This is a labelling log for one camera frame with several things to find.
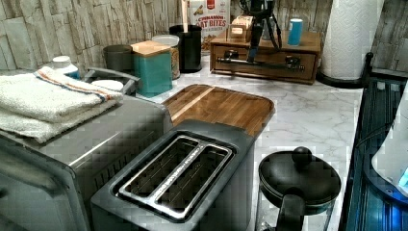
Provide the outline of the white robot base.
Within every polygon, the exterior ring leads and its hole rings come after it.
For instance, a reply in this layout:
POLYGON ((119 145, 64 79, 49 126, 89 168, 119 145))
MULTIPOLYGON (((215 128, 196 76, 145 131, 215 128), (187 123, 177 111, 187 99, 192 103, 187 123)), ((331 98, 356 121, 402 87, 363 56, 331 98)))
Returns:
POLYGON ((386 139, 371 159, 374 170, 407 196, 408 193, 408 90, 404 88, 395 120, 386 139))

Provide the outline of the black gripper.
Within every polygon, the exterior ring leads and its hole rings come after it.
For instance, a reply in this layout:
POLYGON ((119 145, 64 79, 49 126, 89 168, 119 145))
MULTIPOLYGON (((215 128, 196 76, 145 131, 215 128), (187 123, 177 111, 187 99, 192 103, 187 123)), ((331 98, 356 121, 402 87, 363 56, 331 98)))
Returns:
POLYGON ((267 18, 268 35, 274 49, 280 51, 282 48, 281 31, 276 18, 272 16, 275 0, 239 0, 239 4, 244 15, 261 18, 256 19, 252 24, 251 40, 246 60, 250 63, 254 62, 263 33, 263 18, 267 18))

